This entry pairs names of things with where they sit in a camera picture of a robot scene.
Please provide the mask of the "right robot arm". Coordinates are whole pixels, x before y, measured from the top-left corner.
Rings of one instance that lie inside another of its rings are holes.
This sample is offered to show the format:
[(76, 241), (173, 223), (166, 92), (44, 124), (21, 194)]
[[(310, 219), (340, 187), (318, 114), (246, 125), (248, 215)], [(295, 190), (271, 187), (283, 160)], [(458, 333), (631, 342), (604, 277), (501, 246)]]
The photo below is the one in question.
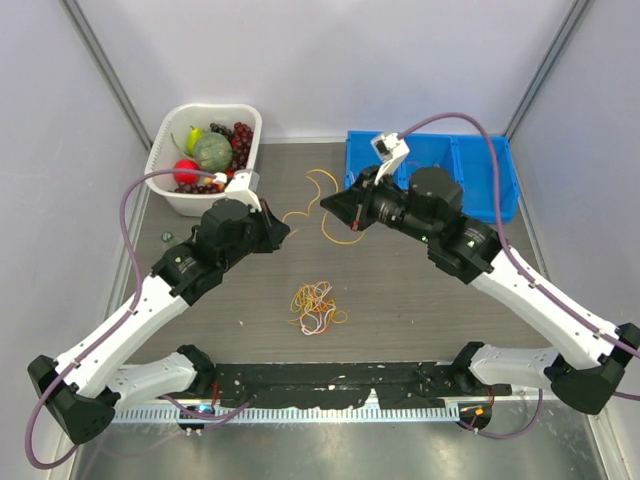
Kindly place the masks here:
[(550, 343), (520, 349), (470, 342), (453, 362), (455, 389), (465, 395), (497, 384), (549, 390), (581, 413), (599, 414), (639, 346), (638, 327), (597, 318), (501, 245), (494, 228), (463, 213), (462, 187), (445, 170), (420, 168), (407, 189), (377, 173), (362, 170), (321, 207), (354, 231), (380, 223), (425, 243), (439, 270), (498, 300)]

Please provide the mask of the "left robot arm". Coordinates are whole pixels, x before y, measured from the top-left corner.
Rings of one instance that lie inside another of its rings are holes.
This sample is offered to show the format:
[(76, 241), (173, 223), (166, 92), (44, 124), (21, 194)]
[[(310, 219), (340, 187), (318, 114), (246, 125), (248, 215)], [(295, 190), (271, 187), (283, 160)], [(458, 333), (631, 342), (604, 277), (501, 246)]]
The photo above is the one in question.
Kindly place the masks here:
[(94, 332), (57, 358), (36, 357), (27, 368), (29, 377), (69, 440), (85, 444), (116, 414), (166, 394), (205, 397), (215, 382), (215, 367), (193, 345), (130, 370), (124, 363), (162, 326), (220, 285), (246, 256), (278, 250), (289, 233), (264, 201), (252, 209), (239, 200), (219, 200)]

